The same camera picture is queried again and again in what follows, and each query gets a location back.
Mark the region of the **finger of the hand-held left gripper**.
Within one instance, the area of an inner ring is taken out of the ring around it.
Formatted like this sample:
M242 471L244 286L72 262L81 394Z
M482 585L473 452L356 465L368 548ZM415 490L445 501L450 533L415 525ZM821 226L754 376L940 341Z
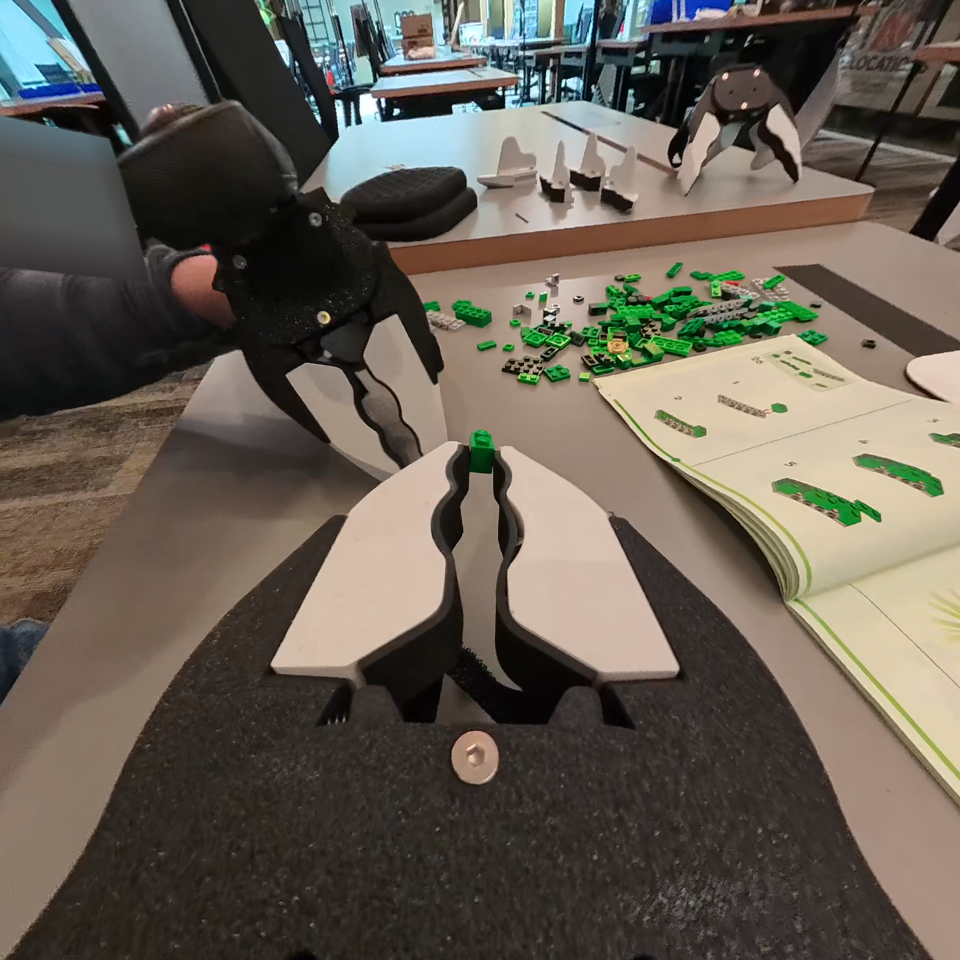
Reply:
M411 462L411 430L394 392L368 370L303 364L289 373L298 398L333 450L375 479Z
M360 381L362 410L373 425L362 460L418 460L449 440L440 387L399 315L372 328Z

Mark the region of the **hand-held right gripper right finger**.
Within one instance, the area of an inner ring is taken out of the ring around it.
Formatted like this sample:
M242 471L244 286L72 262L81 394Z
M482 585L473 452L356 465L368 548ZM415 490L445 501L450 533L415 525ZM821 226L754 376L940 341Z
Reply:
M495 455L495 652L534 722L586 688L673 681L681 666L614 519L514 446Z

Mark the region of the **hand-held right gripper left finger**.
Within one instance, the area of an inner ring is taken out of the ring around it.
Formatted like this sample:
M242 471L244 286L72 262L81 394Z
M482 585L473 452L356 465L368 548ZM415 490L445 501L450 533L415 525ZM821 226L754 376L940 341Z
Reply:
M453 549L467 447L447 441L346 515L270 662L279 675L386 689L405 719L436 713L462 649Z

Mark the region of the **green brick instruction booklet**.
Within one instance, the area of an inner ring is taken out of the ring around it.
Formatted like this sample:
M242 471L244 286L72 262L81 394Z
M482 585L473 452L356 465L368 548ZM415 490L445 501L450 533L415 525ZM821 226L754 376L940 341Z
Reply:
M791 615L958 801L958 407L795 335L597 387L751 535Z

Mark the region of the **pile of green bricks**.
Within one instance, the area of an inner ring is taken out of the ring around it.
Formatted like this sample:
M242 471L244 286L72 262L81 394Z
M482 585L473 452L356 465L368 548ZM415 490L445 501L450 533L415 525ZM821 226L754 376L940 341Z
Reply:
M810 346L828 339L813 327L822 301L792 296L781 273L757 278L739 270L685 273L678 261L664 280L661 290L646 291L641 273L616 273L597 298L589 299L563 293L562 276L555 271L510 306L502 321L505 334L478 340L476 350L502 352L502 373L536 386L590 383L783 333L796 333Z

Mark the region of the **person's left forearm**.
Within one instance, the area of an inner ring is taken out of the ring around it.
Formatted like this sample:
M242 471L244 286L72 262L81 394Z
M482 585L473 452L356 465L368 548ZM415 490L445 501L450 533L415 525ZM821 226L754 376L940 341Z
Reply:
M231 351L234 315L204 248L155 244L147 277L1 270L1 421L124 397Z

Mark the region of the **wood-edged grey side desk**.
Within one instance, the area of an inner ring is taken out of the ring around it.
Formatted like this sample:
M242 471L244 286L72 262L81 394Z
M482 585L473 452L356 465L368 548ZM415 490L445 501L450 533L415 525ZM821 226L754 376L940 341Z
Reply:
M477 180L496 171L504 138L515 137L523 152L535 155L537 170L550 173L559 141L567 163L576 167L590 133L598 137L606 167L635 147L639 195L630 213L578 190L570 205L551 203L538 178L507 189L488 189ZM809 167L792 183L776 163L753 169L753 153L738 147L709 162L683 196L666 160L673 135L672 127L591 102L376 122L346 129L304 187L321 187L338 200L395 167L462 169L477 190L477 209L438 238L392 244L394 260L408 274L831 226L855 222L869 209L869 184Z

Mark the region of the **long wooden top desk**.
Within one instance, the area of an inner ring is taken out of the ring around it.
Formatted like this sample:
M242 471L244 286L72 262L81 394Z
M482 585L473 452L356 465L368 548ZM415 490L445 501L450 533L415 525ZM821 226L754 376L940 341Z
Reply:
M725 67L746 64L763 67L798 114L822 80L836 72L867 11L866 2L801 2L798 8L783 2L756 15L729 10L715 18L648 26L645 38L665 87L644 115L678 127L710 79Z

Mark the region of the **person's left hand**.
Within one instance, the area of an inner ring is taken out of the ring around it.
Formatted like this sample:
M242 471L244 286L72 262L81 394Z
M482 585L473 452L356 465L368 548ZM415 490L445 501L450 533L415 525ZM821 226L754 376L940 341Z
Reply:
M309 194L286 150L237 102L162 109L118 167L147 251L205 249L216 259L214 246L249 243L272 211Z

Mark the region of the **black foam pads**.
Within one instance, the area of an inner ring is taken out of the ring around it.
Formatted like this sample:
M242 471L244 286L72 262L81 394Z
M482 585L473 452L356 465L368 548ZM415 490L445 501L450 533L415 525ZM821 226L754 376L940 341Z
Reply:
M388 170L342 194L357 222L400 224L435 213L458 200L469 186L456 167L417 167Z

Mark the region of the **black textured housing shell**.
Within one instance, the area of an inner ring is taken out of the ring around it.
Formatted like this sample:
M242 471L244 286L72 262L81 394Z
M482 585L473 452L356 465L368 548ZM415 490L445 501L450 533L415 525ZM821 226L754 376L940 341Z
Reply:
M466 187L456 197L436 209L417 214L403 222L374 222L354 220L355 226L373 241L385 243L422 242L448 234L477 209L478 199L473 188Z

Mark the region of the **wooden top table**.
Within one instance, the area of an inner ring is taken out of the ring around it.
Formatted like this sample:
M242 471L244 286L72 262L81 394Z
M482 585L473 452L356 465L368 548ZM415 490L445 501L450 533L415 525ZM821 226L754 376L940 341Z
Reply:
M470 52L456 52L447 49L434 50L435 55L410 59L397 54L379 66L380 77L396 77L411 74L435 73L457 69L469 69L486 66L488 59L485 55Z
M520 80L515 73L483 66L382 77L369 94L382 120L415 119L450 115L467 104L483 112L503 110L507 91Z

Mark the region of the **spare grey gripper finger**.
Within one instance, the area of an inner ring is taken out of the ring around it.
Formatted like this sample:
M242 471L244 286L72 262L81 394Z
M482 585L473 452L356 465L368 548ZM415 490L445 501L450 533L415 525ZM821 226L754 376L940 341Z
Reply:
M591 132L587 136L580 165L569 170L569 181L571 186L577 189L598 193L605 177L606 161L599 152L597 134Z
M611 166L601 186L601 204L619 213L631 213L639 198L636 174L638 154L635 146L630 146L622 160Z
M488 189L507 189L532 184L537 179L537 158L525 152L515 136L503 139L497 169L493 174L481 174L477 181Z
M539 176L541 194L555 205L569 206L572 204L572 185L570 168L567 163L566 144L558 141L554 166L552 171Z

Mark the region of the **person's leg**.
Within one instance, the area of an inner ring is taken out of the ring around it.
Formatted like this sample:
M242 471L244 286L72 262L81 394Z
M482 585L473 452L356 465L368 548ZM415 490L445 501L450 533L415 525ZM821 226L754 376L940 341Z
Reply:
M1 626L1 703L9 695L48 629L48 624L27 618Z

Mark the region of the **white board stand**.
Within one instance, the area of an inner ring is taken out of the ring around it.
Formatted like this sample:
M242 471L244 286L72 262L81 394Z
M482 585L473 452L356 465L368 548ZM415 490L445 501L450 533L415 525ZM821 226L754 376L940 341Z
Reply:
M906 365L906 378L931 397L959 405L959 350L913 358Z

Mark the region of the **spare black grey gripper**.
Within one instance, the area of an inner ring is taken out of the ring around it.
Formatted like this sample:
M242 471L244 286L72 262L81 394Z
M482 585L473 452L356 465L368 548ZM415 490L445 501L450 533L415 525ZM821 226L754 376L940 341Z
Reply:
M740 64L716 74L680 123L667 148L682 196L703 169L747 133L756 161L770 155L797 184L803 171L800 133L784 92L762 66Z

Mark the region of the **blue storage bin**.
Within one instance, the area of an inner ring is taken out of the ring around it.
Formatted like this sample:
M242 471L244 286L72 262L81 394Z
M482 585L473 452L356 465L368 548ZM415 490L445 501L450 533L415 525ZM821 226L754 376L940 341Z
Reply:
M733 5L733 1L653 1L647 24L658 26L672 22L722 18Z

